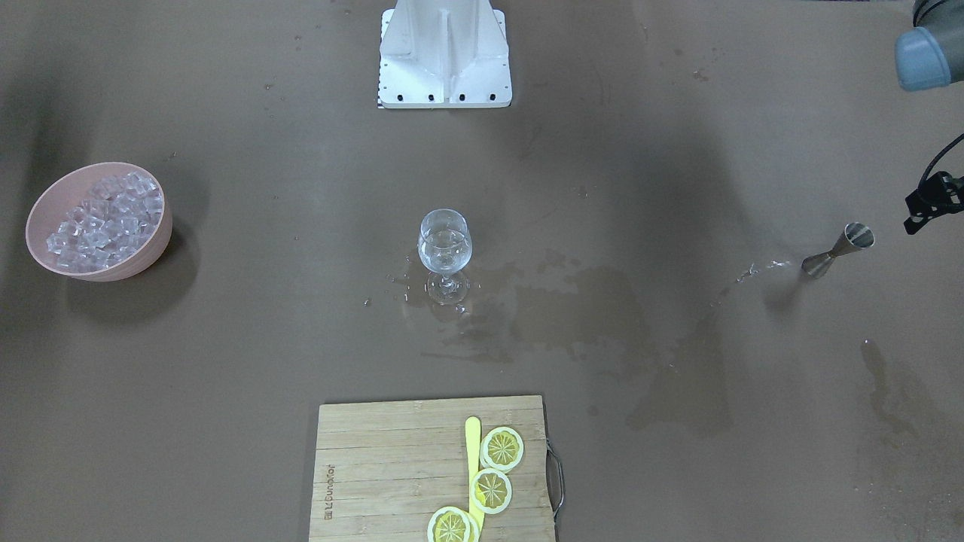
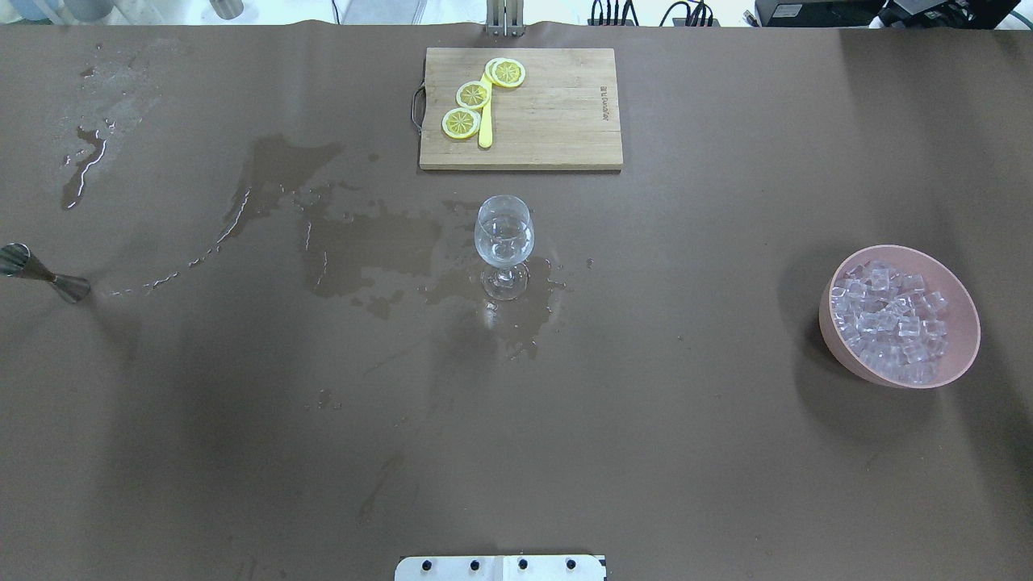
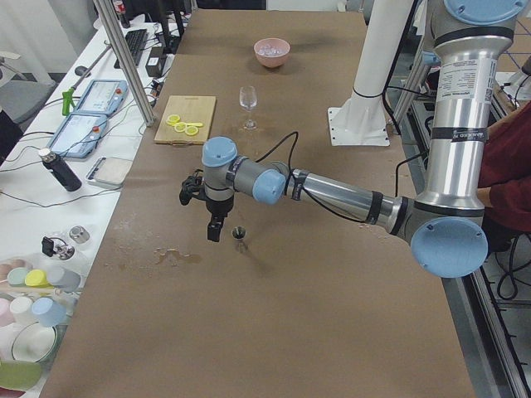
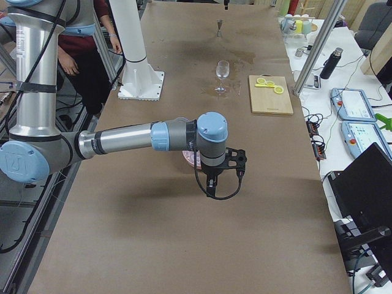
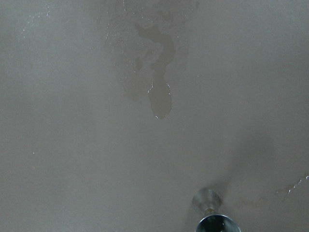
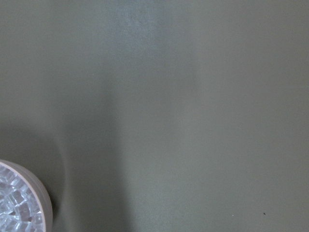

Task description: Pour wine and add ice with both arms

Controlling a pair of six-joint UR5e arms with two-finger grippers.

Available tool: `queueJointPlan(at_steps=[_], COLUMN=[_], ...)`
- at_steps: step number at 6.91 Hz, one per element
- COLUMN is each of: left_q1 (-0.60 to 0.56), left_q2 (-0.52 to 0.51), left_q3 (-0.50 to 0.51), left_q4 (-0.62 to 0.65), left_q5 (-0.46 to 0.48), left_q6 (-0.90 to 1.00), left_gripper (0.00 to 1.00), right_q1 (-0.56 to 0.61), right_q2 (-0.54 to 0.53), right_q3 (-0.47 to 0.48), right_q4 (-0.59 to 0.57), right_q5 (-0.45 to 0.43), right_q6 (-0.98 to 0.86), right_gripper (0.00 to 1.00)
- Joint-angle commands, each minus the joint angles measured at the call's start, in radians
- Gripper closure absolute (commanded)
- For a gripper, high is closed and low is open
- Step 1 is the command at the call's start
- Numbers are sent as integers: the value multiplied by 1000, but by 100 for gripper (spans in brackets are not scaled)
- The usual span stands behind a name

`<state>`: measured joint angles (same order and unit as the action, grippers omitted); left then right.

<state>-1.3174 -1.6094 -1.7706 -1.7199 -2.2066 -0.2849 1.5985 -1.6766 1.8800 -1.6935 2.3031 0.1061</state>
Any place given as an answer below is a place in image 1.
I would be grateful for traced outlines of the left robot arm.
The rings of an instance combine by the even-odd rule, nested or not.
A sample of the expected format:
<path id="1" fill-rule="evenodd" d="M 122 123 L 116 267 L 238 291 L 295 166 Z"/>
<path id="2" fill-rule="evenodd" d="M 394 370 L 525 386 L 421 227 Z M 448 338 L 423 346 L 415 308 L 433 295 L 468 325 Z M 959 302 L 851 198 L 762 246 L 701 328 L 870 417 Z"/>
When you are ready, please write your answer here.
<path id="1" fill-rule="evenodd" d="M 895 42 L 895 71 L 906 92 L 963 79 L 963 2 L 916 1 L 913 28 Z"/>

